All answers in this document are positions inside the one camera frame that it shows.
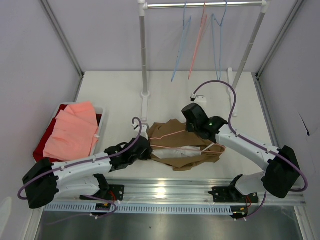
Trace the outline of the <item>tan brown skirt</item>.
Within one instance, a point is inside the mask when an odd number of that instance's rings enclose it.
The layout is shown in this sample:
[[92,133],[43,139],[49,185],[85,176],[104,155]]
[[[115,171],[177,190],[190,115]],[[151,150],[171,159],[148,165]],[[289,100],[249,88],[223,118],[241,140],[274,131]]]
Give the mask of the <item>tan brown skirt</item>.
[[[177,119],[171,119],[166,123],[154,123],[147,131],[150,146],[150,137],[154,135],[161,136],[166,133],[177,132],[180,130],[186,130],[186,124],[181,123]],[[223,154],[199,152],[197,150],[200,148],[192,146],[183,147],[182,149],[163,149],[155,148],[153,146],[151,146],[151,148],[153,150],[151,160],[170,166],[172,167],[172,170],[176,172],[189,171],[203,163],[216,163]]]

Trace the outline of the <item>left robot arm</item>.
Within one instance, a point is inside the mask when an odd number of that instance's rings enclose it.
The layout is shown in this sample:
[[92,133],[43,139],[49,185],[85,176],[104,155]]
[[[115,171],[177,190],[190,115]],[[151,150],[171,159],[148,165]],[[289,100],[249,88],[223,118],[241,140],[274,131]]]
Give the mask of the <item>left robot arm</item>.
[[44,207],[55,199],[109,200],[105,175],[137,160],[149,160],[152,152],[149,141],[139,136],[79,160],[51,162],[44,158],[22,179],[25,199],[30,209]]

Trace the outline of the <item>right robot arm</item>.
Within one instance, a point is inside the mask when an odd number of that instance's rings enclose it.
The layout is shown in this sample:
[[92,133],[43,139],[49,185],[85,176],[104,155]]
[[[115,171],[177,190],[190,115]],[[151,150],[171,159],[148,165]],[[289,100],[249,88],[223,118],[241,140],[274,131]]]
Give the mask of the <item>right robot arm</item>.
[[186,131],[203,140],[223,145],[236,151],[261,168],[252,175],[238,175],[229,185],[228,196],[239,202],[255,192],[268,192],[284,199],[300,177],[300,167],[294,150],[288,146],[278,148],[236,134],[229,123],[219,117],[208,117],[203,108],[191,103],[182,109],[186,119]]

